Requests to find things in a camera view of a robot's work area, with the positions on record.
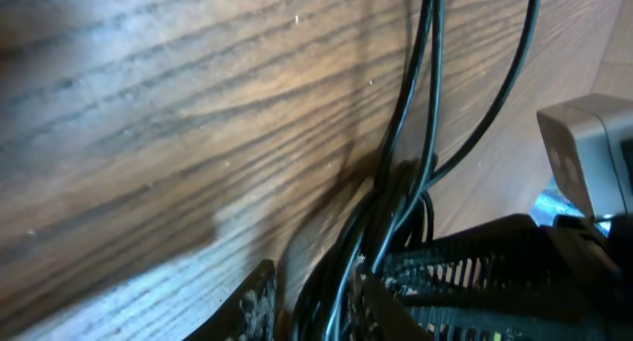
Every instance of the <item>wooden surface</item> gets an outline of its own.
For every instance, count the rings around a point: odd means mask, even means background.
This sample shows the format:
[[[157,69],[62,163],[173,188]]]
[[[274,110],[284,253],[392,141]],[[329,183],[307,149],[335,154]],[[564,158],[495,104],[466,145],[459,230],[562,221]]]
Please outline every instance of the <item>wooden surface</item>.
[[[633,100],[633,0],[624,0],[593,91]]]
[[[0,0],[0,338],[180,339],[264,257],[292,307],[340,227],[316,207],[347,211],[337,182],[375,163],[418,3]],[[431,191],[436,233],[528,211],[550,176],[535,111],[589,91],[620,3],[543,0],[499,120]],[[525,6],[447,0],[441,159]]]

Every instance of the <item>black cable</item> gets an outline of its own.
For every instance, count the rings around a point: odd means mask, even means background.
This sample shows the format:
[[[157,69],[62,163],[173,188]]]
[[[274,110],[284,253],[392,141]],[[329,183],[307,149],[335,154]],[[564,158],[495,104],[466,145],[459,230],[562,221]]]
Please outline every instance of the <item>black cable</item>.
[[[532,36],[534,35],[534,28],[536,27],[536,20],[538,18],[538,8],[541,0],[528,0],[527,2],[527,12],[525,14],[525,22],[523,23],[523,31],[521,32],[521,38],[518,42],[518,47],[516,49],[516,53],[514,54],[514,58],[512,59],[512,64],[510,68],[507,70],[507,74],[505,75],[505,79],[501,84],[501,87],[497,93],[497,96],[493,100],[493,104],[490,106],[482,120],[477,124],[477,127],[473,130],[473,133],[466,139],[464,144],[455,152],[455,154],[450,157],[446,163],[442,164],[439,169],[433,173],[430,181],[427,186],[431,187],[437,181],[444,178],[459,162],[461,162],[471,150],[475,147],[477,142],[484,136],[486,130],[491,126],[497,114],[501,111],[503,104],[505,104],[505,100],[510,94],[510,90],[514,86],[516,82],[516,78],[518,78],[518,74],[521,71],[521,67],[523,66],[523,62],[525,61],[525,57],[527,57],[527,51],[532,42]]]
[[[392,118],[387,126],[387,134],[383,142],[381,161],[376,172],[374,183],[380,185],[389,175],[392,159],[396,151],[396,145],[405,126],[408,110],[413,102],[415,94],[415,85],[422,67],[422,59],[424,57],[424,49],[428,39],[428,30],[431,26],[431,10],[432,0],[422,0],[419,9],[419,22],[417,23],[417,32],[413,43],[411,60],[408,64],[407,75],[403,78],[403,84],[400,89],[400,95],[394,109]]]
[[[435,225],[435,210],[433,209],[433,201],[431,200],[431,196],[428,195],[428,192],[422,193],[422,196],[420,198],[424,202],[424,207],[426,208],[426,239],[425,239],[425,242],[428,243],[428,242],[433,240],[433,229],[434,229],[434,225]]]
[[[427,190],[472,150],[503,106],[525,60],[536,24],[538,4],[539,0],[528,0],[516,55],[490,109],[457,153],[433,172],[433,150],[441,97],[444,0],[422,0],[411,61],[383,142],[383,155],[375,176],[374,188],[354,209],[338,238],[302,288],[293,314],[293,340],[346,338],[344,334],[349,320],[347,312],[341,311],[344,309],[349,273],[359,253],[365,256],[371,271],[379,273],[382,259],[396,234],[421,238],[420,233],[416,236],[414,232],[421,230],[419,227],[424,223],[424,213],[427,215],[425,242],[432,239],[434,212]],[[418,161],[400,163],[397,169],[390,172],[398,138],[414,96],[431,20],[431,90],[422,155]],[[420,199],[425,209],[420,207]],[[398,239],[400,244],[403,241],[402,238]]]

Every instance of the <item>wooden floor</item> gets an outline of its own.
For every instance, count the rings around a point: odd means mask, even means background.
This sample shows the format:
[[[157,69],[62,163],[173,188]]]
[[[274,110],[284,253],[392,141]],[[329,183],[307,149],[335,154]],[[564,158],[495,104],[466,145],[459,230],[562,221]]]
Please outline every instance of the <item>wooden floor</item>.
[[[376,163],[419,2],[0,0],[0,338],[181,339],[265,257],[292,307],[344,183]],[[507,106],[431,190],[437,234],[529,210],[550,176],[535,111],[618,70],[602,56],[621,2],[542,1]],[[525,8],[447,0],[440,160],[497,92]]]

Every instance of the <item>black wire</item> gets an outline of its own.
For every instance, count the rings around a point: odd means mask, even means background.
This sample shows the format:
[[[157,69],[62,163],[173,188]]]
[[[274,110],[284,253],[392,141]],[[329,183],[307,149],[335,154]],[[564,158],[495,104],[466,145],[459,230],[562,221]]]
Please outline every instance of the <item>black wire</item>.
[[[541,0],[528,0],[527,11],[525,14],[525,22],[523,23],[523,31],[521,32],[521,38],[518,42],[518,47],[512,64],[505,75],[505,79],[501,84],[501,87],[497,93],[497,96],[493,100],[493,104],[490,106],[482,120],[477,124],[477,127],[473,130],[473,133],[466,139],[464,144],[450,157],[446,163],[442,164],[439,169],[433,173],[427,187],[433,186],[437,181],[444,178],[459,162],[461,162],[471,150],[475,147],[477,142],[484,136],[486,130],[491,126],[497,114],[501,111],[505,100],[510,94],[510,90],[518,78],[518,74],[521,71],[525,57],[527,57],[527,51],[532,42],[532,36],[534,35],[534,28],[536,27],[536,21],[538,18],[538,8]]]
[[[431,200],[428,192],[422,193],[420,197],[424,202],[424,207],[426,209],[426,239],[425,242],[428,243],[433,240],[433,229],[435,225],[435,210],[433,209],[433,201]]]
[[[427,215],[425,242],[432,239],[434,212],[427,189],[448,174],[472,150],[497,116],[525,60],[536,24],[538,5],[539,0],[528,0],[516,55],[488,112],[455,155],[433,172],[433,150],[441,96],[444,0],[422,0],[411,61],[383,142],[383,155],[375,176],[374,188],[354,209],[338,238],[318,262],[302,288],[293,314],[293,340],[336,340],[341,337],[341,325],[343,334],[346,332],[349,320],[347,313],[341,313],[341,310],[348,276],[360,252],[366,256],[372,272],[378,273],[396,233],[409,233],[411,238],[421,238],[419,234],[415,236],[412,233],[417,230],[416,223],[424,222],[424,212]],[[431,19],[431,90],[422,155],[419,161],[401,163],[390,173],[393,154],[414,96]],[[425,209],[415,208],[419,207],[420,199]],[[412,218],[413,223],[406,223],[409,218]]]
[[[419,22],[417,23],[417,32],[413,43],[411,60],[408,64],[407,75],[403,79],[403,84],[400,89],[400,95],[398,96],[394,113],[392,114],[392,118],[387,126],[387,134],[385,135],[385,141],[383,142],[381,161],[374,179],[374,183],[376,185],[380,185],[389,175],[394,152],[396,151],[396,145],[403,131],[403,127],[405,126],[408,110],[413,102],[415,85],[417,84],[417,78],[419,77],[422,67],[424,48],[426,47],[426,41],[428,39],[428,30],[431,26],[432,17],[430,14],[432,6],[432,0],[422,0],[422,5],[419,9]]]

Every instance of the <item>gray plastic device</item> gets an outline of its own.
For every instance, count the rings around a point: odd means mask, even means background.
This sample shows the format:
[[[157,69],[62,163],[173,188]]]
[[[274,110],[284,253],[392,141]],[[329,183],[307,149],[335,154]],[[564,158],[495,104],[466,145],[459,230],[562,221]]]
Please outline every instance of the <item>gray plastic device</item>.
[[[536,114],[554,178],[587,217],[633,213],[633,102],[589,94]]]

